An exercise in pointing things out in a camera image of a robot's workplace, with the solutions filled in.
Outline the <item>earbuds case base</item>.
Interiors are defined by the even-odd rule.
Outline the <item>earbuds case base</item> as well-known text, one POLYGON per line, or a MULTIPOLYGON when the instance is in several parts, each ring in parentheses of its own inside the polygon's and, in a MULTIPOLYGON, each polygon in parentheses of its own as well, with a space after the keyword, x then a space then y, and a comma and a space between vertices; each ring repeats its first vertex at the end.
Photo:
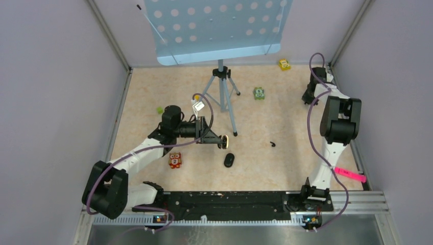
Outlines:
POLYGON ((218 144, 218 148, 222 150, 226 150, 229 145, 229 137, 228 135, 220 135, 220 143, 218 144))

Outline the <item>black earbuds charging case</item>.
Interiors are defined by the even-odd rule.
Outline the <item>black earbuds charging case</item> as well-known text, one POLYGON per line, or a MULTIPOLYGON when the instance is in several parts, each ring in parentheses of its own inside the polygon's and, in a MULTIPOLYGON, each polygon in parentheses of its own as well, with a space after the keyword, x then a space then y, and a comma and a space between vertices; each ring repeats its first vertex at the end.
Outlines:
POLYGON ((232 167, 234 163, 234 159, 235 159, 235 155, 233 153, 228 153, 224 159, 224 166, 227 168, 232 167))

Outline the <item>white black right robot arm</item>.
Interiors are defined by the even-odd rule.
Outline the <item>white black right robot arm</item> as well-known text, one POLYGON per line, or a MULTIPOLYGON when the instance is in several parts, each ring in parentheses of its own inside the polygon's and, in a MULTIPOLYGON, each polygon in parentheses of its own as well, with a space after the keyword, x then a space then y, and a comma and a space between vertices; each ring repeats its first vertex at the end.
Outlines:
POLYGON ((302 100, 305 104, 325 103, 320 122, 322 151, 319 163, 302 186, 299 203, 305 210, 314 210, 327 202, 331 179, 338 159, 347 145, 358 136, 362 101, 341 93, 327 81, 325 67, 311 69, 310 82, 302 100))

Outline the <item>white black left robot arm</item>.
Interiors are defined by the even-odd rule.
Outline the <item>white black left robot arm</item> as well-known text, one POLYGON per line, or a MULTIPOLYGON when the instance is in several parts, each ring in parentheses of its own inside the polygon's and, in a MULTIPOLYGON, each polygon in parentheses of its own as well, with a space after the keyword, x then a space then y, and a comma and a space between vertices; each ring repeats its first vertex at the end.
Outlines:
POLYGON ((130 178, 150 163, 163 158, 179 147, 178 138, 190 138, 191 143, 216 144, 226 149, 227 135, 214 133, 205 117, 193 115, 184 121, 181 108, 167 106, 157 128, 136 148, 112 162, 98 161, 92 167, 82 203, 88 214, 102 214, 115 219, 126 209, 146 205, 150 210, 162 208, 164 198, 158 194, 156 184, 141 183, 129 187, 130 178))

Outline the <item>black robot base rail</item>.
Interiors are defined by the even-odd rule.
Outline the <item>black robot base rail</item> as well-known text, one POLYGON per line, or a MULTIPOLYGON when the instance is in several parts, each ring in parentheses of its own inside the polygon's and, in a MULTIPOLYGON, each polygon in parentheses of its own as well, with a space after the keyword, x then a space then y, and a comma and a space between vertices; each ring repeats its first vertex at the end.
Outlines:
POLYGON ((172 191, 150 206, 170 211, 176 221, 287 221, 293 212, 334 210, 330 198, 319 204, 287 191, 172 191))

